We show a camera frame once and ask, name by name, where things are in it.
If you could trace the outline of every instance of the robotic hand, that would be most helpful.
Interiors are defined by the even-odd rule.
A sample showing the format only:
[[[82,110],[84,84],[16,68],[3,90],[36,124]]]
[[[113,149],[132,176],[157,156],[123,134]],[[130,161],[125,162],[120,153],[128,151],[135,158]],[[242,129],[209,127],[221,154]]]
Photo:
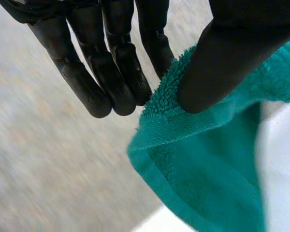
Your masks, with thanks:
[[[174,58],[163,32],[169,0],[135,2],[143,45],[162,78]],[[0,0],[0,4],[14,19],[28,24],[94,117],[105,117],[112,108],[126,116],[149,100],[151,89],[130,37],[133,0]],[[66,20],[100,86],[80,61]]]
[[[178,92],[189,113],[224,99],[290,40],[290,0],[209,0],[204,29]]]
[[[163,33],[169,0],[135,0],[143,45],[162,78],[173,59]],[[290,0],[209,0],[213,20],[204,29],[178,91],[189,113],[226,97],[257,66],[290,40]],[[28,23],[89,112],[98,118],[113,107],[129,115],[151,90],[131,43],[133,0],[0,0]],[[102,89],[80,62],[68,19]],[[104,43],[103,22],[111,52]]]

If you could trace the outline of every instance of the white surface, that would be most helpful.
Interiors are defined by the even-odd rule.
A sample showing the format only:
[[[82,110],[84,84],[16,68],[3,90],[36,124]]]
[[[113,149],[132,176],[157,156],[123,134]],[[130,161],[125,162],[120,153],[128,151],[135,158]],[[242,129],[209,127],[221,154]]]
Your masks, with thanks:
[[[290,232],[290,105],[263,121],[257,165],[264,194],[268,231]],[[165,206],[132,232],[193,232]]]
[[[162,206],[132,232],[194,232],[192,228]]]

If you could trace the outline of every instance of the gray floor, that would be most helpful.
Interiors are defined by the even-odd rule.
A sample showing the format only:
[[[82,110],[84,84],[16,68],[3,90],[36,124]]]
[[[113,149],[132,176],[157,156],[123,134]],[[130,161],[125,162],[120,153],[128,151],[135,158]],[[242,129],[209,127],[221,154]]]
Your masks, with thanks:
[[[166,33],[178,56],[211,14],[207,0],[172,0]],[[159,84],[132,40],[153,88]],[[0,7],[0,231],[127,232],[161,203],[126,146],[141,108],[92,118],[30,30]]]

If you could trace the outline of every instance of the towel fabric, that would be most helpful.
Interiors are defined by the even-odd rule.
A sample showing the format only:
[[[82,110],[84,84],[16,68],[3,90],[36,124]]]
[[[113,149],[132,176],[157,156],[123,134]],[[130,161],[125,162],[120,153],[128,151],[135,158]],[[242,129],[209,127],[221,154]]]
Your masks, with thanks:
[[[223,101],[188,114],[176,92],[194,49],[173,61],[146,104],[128,156],[163,203],[193,228],[265,231],[255,140],[260,102],[290,102],[290,41]]]

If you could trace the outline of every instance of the black finger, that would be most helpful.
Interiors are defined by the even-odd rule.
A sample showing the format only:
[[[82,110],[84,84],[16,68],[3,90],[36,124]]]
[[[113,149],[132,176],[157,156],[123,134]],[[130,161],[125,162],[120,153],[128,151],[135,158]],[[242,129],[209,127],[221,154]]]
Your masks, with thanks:
[[[209,24],[179,85],[179,104],[188,113],[208,109],[224,99],[288,40],[290,25],[225,29]]]
[[[126,116],[135,107],[135,98],[125,84],[104,42],[102,10],[98,3],[73,8],[67,19],[97,81],[111,99],[114,111]]]
[[[103,0],[101,2],[105,31],[114,61],[131,89],[137,105],[144,105],[151,96],[151,89],[142,71],[131,43],[133,0]]]
[[[172,64],[174,55],[164,34],[169,0],[135,0],[144,48],[161,79]]]
[[[29,24],[29,27],[90,114],[97,118],[107,116],[112,110],[111,103],[80,62],[66,19],[54,17]]]

